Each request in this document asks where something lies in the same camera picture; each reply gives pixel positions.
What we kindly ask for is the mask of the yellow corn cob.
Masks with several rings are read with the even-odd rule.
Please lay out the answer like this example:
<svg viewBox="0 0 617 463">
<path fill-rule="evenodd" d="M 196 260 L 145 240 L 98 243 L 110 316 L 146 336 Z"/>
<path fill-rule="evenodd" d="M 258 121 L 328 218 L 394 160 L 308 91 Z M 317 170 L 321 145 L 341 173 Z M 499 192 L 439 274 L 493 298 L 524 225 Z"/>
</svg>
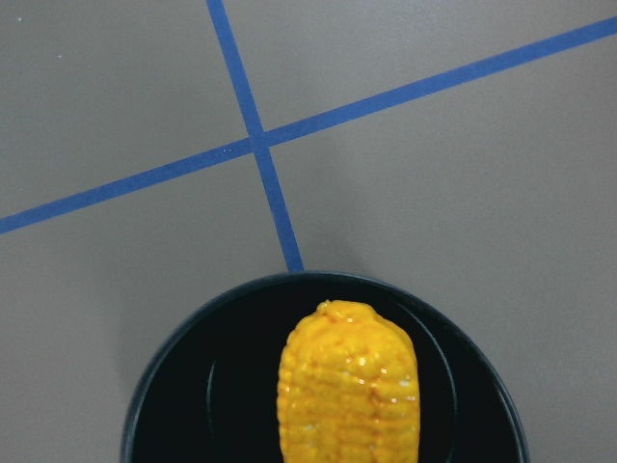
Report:
<svg viewBox="0 0 617 463">
<path fill-rule="evenodd" d="M 282 350 L 277 386 L 286 462 L 417 462 L 420 387 L 410 336 L 371 306 L 327 300 Z"/>
</svg>

